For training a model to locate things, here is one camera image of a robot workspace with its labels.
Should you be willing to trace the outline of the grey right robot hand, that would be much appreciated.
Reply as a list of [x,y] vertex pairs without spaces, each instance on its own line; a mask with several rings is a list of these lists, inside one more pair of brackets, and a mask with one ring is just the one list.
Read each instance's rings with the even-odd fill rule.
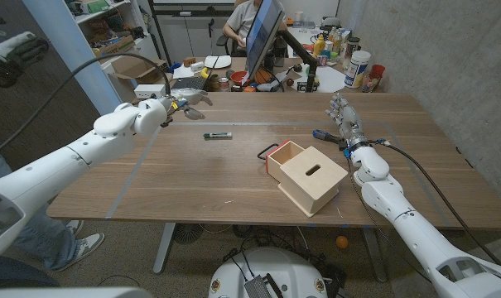
[[360,116],[341,94],[332,96],[330,108],[325,110],[325,114],[338,126],[349,152],[369,146],[369,140],[364,135]]

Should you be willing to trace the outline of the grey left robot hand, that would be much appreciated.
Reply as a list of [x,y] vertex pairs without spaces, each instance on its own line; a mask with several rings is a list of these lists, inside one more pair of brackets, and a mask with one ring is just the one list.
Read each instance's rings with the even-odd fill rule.
[[205,119],[205,115],[192,108],[192,105],[199,104],[200,102],[205,102],[209,106],[213,105],[208,93],[202,89],[173,89],[169,99],[169,112],[181,110],[184,112],[185,116],[191,120]]

